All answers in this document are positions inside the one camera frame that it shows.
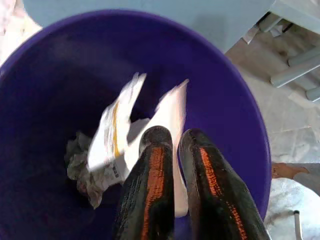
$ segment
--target bare foot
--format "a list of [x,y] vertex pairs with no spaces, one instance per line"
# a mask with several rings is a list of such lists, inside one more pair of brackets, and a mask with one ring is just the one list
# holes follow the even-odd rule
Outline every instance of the bare foot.
[[306,173],[308,174],[309,171],[304,167],[293,167],[288,166],[285,163],[273,163],[272,164],[272,178],[287,178],[287,179],[294,179],[294,176],[298,173]]

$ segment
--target light blue surface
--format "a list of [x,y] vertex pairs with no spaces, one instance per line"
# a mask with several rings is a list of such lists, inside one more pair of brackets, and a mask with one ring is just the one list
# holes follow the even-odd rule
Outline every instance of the light blue surface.
[[130,9],[167,17],[203,35],[222,52],[231,48],[275,0],[23,0],[46,27],[63,18],[101,9]]

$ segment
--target tiled floor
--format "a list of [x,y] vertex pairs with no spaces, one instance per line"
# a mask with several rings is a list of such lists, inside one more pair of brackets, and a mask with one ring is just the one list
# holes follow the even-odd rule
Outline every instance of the tiled floor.
[[[288,65],[286,60],[310,47],[294,30],[273,38],[259,33],[247,45],[240,40],[227,57],[241,72],[264,118],[272,160],[320,163],[320,103],[311,103],[305,90],[320,86],[317,71],[282,88],[270,76]],[[300,211],[304,240],[320,240],[320,197],[289,179],[273,179],[265,225],[273,240],[295,240],[293,211]]]

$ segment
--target purple bucket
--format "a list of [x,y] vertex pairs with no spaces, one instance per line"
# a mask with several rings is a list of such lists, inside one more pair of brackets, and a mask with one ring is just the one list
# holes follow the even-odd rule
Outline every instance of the purple bucket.
[[[92,133],[135,72],[147,78],[132,120],[190,79],[185,129],[200,128],[247,184],[264,218],[271,184],[266,129],[246,83],[214,46],[155,15],[103,10],[59,21],[0,69],[0,239],[108,239],[120,186],[93,210],[67,180],[64,153]],[[188,239],[188,217],[175,222]]]

